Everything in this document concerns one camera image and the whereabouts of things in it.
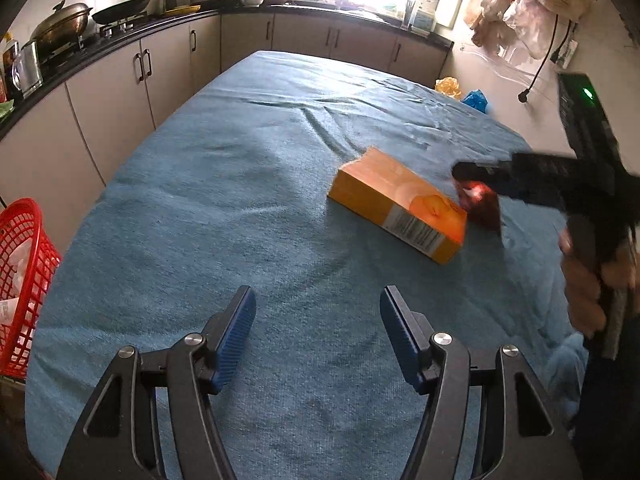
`metal screw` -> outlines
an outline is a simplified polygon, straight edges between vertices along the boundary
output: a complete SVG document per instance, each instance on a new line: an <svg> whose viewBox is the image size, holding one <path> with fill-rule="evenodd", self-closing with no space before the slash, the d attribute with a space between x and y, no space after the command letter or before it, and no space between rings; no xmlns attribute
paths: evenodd
<svg viewBox="0 0 640 480"><path fill-rule="evenodd" d="M127 359L129 357L131 357L133 354L135 354L136 349L133 348L133 346L123 346L120 350L118 350L118 357L121 357L122 359Z"/></svg>
<svg viewBox="0 0 640 480"><path fill-rule="evenodd" d="M520 353L516 345L505 345L502 347L502 353L508 357L516 357Z"/></svg>
<svg viewBox="0 0 640 480"><path fill-rule="evenodd" d="M194 332L191 334L187 334L184 337L184 342L187 343L187 345L189 346L196 346L202 343L203 339L204 338L202 337L202 334L198 334L197 332Z"/></svg>
<svg viewBox="0 0 640 480"><path fill-rule="evenodd" d="M439 345L448 345L453 341L453 338L446 332L436 332L433 334L433 340Z"/></svg>

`yellow plastic bag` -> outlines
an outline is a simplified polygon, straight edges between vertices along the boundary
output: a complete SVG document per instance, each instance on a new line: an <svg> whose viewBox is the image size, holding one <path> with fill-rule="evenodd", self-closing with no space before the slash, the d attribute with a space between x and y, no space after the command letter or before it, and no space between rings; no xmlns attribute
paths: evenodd
<svg viewBox="0 0 640 480"><path fill-rule="evenodd" d="M436 80L436 90L441 94L444 94L448 97L453 97L460 101L462 97L462 90L460 90L460 83L455 77L446 77L444 79Z"/></svg>

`red basket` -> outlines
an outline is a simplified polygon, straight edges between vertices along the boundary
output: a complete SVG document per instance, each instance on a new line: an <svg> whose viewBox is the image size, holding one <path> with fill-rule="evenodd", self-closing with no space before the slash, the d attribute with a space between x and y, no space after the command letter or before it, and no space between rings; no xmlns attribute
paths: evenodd
<svg viewBox="0 0 640 480"><path fill-rule="evenodd" d="M24 379L31 339L60 254L42 228L42 213L31 198L16 200L0 214L0 300L14 297L15 269L9 256L31 238L31 251L11 325L0 324L0 375Z"/></svg>

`black countertop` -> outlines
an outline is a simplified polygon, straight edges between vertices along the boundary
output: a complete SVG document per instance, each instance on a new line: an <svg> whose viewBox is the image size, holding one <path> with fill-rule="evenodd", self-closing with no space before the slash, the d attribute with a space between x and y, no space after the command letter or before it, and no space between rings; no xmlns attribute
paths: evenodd
<svg viewBox="0 0 640 480"><path fill-rule="evenodd" d="M216 16L219 14L236 14L248 12L302 14L305 16L330 15L332 18L339 17L339 19L345 20L347 22L366 23L368 27L377 27L381 30L388 30L400 36L411 38L412 40L422 41L425 44L430 44L446 51L450 51L453 47L452 41L434 33L431 33L428 36L421 36L409 30L404 30L403 28L391 25L382 20L370 20L362 16L358 16L357 14L351 14L346 10L324 9L321 7L312 7L300 4L255 8L239 7L233 9L214 9L195 12L186 16L176 16L174 18L158 18L157 20L150 20L148 23L145 23L143 25L137 25L134 30L121 34L117 37L98 38L80 52L73 54L73 56L69 58L63 66L59 67L54 72L50 73L49 75L46 75L45 72L43 74L43 85L36 91L34 91L29 97L15 105L14 110L0 122L0 140L4 139L11 128L13 128L14 125L29 110L31 110L40 100L46 97L52 90L60 86L63 82L71 78L71 76L75 75L76 73L80 72L82 69L98 61L99 59L108 56L109 54L115 52L123 46L140 40L145 36L155 34L160 30L165 30L166 28L171 28L174 25L179 25L181 23L187 23L193 20L198 20L200 18L205 18L207 16Z"/></svg>

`yellow plate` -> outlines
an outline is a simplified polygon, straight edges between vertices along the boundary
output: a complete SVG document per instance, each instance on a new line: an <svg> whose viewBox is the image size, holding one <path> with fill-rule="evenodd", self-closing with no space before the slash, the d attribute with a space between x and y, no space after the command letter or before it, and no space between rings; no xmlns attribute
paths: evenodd
<svg viewBox="0 0 640 480"><path fill-rule="evenodd" d="M175 9L168 10L163 16L182 16L184 14L191 14L192 12L198 12L200 10L199 5L183 5L175 7Z"/></svg>

